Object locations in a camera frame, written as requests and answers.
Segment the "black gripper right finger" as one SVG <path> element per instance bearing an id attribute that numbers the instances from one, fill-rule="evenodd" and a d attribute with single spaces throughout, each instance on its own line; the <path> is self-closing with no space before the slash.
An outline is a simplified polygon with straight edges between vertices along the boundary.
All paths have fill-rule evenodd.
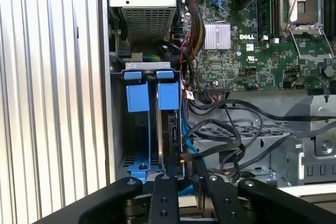
<path id="1" fill-rule="evenodd" d="M 192 159 L 198 207 L 218 223 L 335 223 L 335 214 L 256 179 L 234 186 Z"/>

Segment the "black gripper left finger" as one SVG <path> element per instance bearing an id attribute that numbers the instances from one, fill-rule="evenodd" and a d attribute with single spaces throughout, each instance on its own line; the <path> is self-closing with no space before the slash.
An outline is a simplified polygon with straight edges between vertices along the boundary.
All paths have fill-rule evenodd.
<path id="1" fill-rule="evenodd" d="M 180 223 L 177 178 L 158 173 L 143 183 L 124 177 L 98 191 L 38 220 L 38 223 L 126 223 L 131 210 L 144 208 L 147 223 Z"/>

